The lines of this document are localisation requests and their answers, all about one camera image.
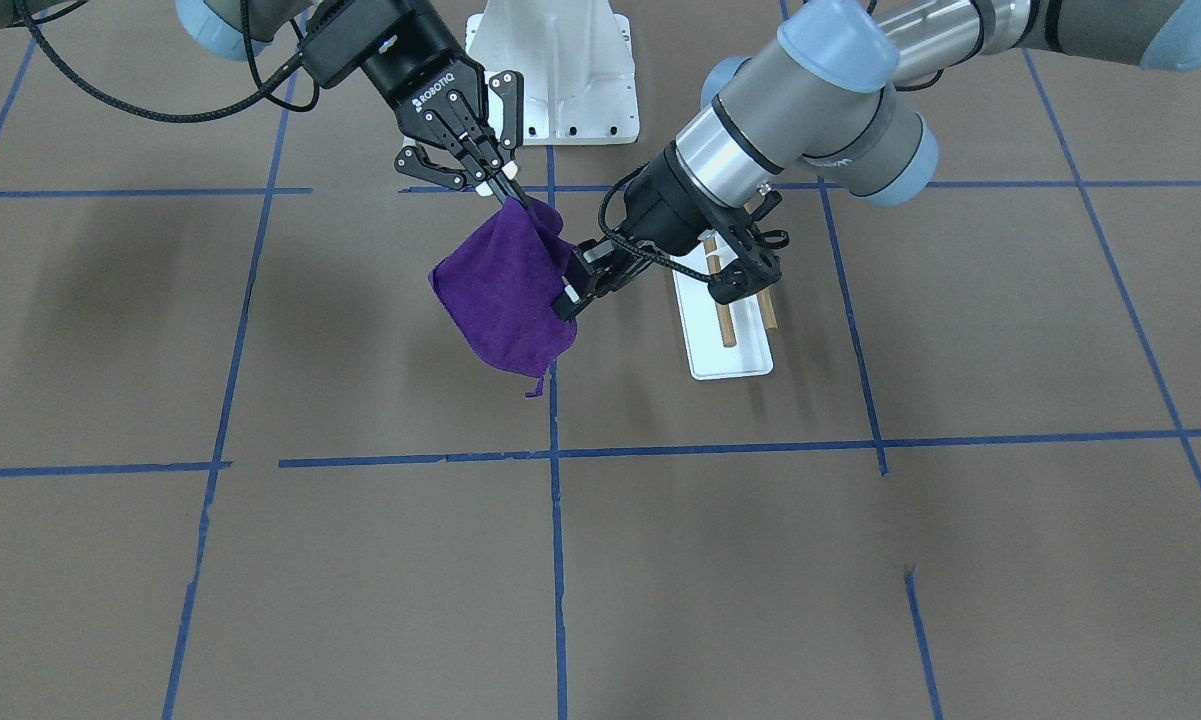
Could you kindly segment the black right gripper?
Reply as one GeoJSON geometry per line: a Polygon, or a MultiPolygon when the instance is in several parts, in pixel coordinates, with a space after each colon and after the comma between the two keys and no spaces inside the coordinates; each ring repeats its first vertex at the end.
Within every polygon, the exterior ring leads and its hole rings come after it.
{"type": "Polygon", "coordinates": [[[404,137],[436,149],[454,151],[458,138],[498,137],[500,156],[466,154],[460,167],[441,167],[426,146],[404,145],[395,155],[395,170],[404,176],[458,192],[476,192],[486,199],[530,206],[516,182],[516,151],[524,143],[524,77],[518,70],[498,70],[486,78],[428,1],[386,1],[381,44],[359,65],[371,85],[389,104],[404,137]]]}

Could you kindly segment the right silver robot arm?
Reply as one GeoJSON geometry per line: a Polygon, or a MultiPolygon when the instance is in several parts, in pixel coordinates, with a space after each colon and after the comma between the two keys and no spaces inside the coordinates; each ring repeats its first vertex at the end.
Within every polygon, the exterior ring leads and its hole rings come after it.
{"type": "Polygon", "coordinates": [[[514,178],[522,145],[522,76],[503,70],[486,79],[431,2],[179,1],[184,31],[213,55],[247,64],[253,79],[253,92],[234,104],[183,114],[130,104],[70,67],[43,28],[78,8],[78,1],[0,1],[0,31],[24,29],[74,86],[155,122],[211,122],[258,102],[277,102],[279,86],[297,72],[307,74],[316,94],[362,72],[404,133],[395,160],[404,176],[476,190],[498,202],[528,202],[514,178]]]}

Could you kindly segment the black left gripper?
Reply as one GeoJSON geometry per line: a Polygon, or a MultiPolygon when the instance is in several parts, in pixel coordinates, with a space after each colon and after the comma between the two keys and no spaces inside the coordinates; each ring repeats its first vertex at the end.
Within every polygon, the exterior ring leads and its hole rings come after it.
{"type": "MultiPolygon", "coordinates": [[[[715,229],[719,234],[734,259],[711,274],[709,293],[716,304],[752,298],[782,277],[777,251],[789,244],[789,233],[757,227],[782,202],[778,190],[761,192],[761,202],[752,211],[716,202],[683,168],[679,146],[668,145],[627,184],[623,200],[626,220],[620,223],[620,236],[628,245],[649,242],[669,256],[686,256],[701,233],[715,229]]],[[[562,281],[563,290],[550,302],[551,313],[562,322],[573,322],[594,300],[626,284],[610,270],[572,270],[562,281]]]]}

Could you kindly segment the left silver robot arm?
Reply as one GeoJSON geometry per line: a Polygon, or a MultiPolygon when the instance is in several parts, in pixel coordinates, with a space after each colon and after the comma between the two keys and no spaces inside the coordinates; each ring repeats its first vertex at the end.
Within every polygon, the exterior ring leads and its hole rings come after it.
{"type": "Polygon", "coordinates": [[[576,318],[637,274],[679,263],[706,232],[731,247],[716,272],[691,272],[716,304],[779,281],[785,232],[760,232],[791,167],[876,206],[924,190],[938,145],[902,92],[978,55],[1034,47],[1185,72],[1201,67],[1201,1],[915,1],[882,18],[858,1],[809,1],[760,53],[711,72],[697,116],[655,160],[615,184],[626,218],[574,251],[551,307],[576,318]]]}

